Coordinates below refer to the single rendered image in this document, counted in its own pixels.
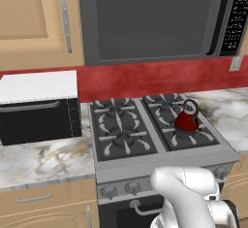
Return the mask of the beige base cupboard door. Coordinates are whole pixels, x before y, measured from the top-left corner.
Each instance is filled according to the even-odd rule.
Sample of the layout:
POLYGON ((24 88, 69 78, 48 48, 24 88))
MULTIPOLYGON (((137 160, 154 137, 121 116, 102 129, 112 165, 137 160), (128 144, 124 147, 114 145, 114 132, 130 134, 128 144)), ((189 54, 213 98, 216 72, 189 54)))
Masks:
POLYGON ((92 228, 100 228, 96 201, 3 215, 0 228, 88 228, 87 205, 91 210, 92 228))

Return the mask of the grey stove knob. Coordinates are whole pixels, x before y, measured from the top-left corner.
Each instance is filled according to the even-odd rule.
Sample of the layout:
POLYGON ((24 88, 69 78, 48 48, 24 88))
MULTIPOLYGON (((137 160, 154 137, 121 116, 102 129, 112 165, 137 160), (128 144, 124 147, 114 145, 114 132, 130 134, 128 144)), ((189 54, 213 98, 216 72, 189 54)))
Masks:
POLYGON ((224 179, 228 176, 228 170, 224 167, 218 167, 215 171, 214 171, 214 176, 217 179, 224 179))
POLYGON ((137 195, 140 192, 140 184, 135 181, 131 181, 126 184, 125 190, 133 195, 137 195))
POLYGON ((102 190, 101 190, 101 194, 106 197, 106 198, 109 198, 110 200, 117 196, 118 193, 117 193, 117 190, 115 187, 111 186, 111 185, 108 185, 108 186, 105 186, 102 190))

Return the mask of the grey gas stove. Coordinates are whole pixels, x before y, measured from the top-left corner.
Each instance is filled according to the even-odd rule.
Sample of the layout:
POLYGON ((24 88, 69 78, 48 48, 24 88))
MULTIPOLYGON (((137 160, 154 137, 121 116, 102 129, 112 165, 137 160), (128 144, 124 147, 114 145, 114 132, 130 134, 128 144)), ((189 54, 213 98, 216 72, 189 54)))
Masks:
MULTIPOLYGON (((173 93, 111 98, 88 105, 99 206, 159 195, 149 180, 158 167, 198 167, 213 176, 218 167, 224 167, 229 175, 239 155, 200 111, 196 131, 175 127, 175 119, 187 99, 190 98, 184 94, 173 93), (137 195, 125 190, 131 181, 140 184, 137 195), (101 194, 108 185, 118 193, 111 200, 101 194)), ((210 200, 219 198, 227 178, 215 177, 219 194, 212 194, 210 200)))

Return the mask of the white and black toaster oven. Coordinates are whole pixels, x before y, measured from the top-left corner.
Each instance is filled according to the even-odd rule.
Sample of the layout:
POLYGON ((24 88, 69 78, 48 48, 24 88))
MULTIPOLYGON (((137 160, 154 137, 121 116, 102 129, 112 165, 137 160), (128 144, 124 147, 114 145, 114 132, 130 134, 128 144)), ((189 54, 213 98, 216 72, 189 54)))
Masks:
POLYGON ((5 75, 0 79, 0 142, 4 146, 81 135, 75 71, 5 75))

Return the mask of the red kettle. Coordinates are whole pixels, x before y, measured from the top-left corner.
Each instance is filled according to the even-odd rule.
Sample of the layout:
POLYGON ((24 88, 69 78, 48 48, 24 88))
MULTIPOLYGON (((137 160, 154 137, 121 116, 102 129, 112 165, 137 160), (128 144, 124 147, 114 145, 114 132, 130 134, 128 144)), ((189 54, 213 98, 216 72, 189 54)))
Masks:
POLYGON ((197 102, 193 99, 185 100, 182 112, 175 119, 175 127, 186 132, 196 131, 200 126, 198 114, 199 106, 197 102))

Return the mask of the beige wall cupboard door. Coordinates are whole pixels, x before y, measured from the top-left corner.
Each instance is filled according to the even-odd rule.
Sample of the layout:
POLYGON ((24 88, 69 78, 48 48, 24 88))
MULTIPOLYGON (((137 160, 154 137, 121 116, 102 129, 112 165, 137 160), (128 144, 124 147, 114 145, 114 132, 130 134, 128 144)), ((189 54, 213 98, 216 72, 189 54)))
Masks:
POLYGON ((61 0, 0 0, 0 71, 82 66, 78 0, 66 0, 68 53, 61 0))

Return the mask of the grey wall socket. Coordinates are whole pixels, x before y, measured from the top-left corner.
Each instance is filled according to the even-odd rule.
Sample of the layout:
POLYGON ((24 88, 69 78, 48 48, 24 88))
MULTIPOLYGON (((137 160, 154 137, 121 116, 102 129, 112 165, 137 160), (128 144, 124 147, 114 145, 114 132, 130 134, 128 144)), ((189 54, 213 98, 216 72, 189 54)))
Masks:
POLYGON ((243 56, 242 56, 242 55, 235 56, 235 57, 232 59, 230 71, 231 71, 231 72, 237 72, 237 71, 240 69, 242 60, 243 60, 243 56))

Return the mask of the beige drawer front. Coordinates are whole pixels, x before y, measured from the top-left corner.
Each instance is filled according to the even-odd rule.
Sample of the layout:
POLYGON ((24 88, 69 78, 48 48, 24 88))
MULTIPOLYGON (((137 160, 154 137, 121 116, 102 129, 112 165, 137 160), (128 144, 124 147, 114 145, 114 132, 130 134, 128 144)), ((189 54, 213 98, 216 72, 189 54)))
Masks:
POLYGON ((0 215, 96 200, 94 179, 81 179, 0 192, 0 215))

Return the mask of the black oven door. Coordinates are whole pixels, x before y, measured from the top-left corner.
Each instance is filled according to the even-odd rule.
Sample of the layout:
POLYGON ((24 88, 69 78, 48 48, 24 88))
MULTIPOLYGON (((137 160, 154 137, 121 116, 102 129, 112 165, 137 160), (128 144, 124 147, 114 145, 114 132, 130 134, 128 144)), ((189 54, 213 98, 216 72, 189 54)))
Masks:
MULTIPOLYGON (((142 203, 163 206, 164 198, 153 195, 138 198, 142 203)), ((148 216, 138 215, 130 206, 132 200, 125 200, 113 204, 99 206, 100 228, 150 228, 150 224, 158 214, 148 216)))

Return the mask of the beige base cupboard run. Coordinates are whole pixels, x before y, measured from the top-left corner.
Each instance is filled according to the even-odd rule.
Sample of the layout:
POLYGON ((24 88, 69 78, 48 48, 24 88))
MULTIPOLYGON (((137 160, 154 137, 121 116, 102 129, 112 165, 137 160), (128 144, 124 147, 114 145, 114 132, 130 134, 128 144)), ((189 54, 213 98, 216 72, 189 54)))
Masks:
POLYGON ((232 165, 222 198, 235 203, 240 218, 248 218, 248 153, 232 165))

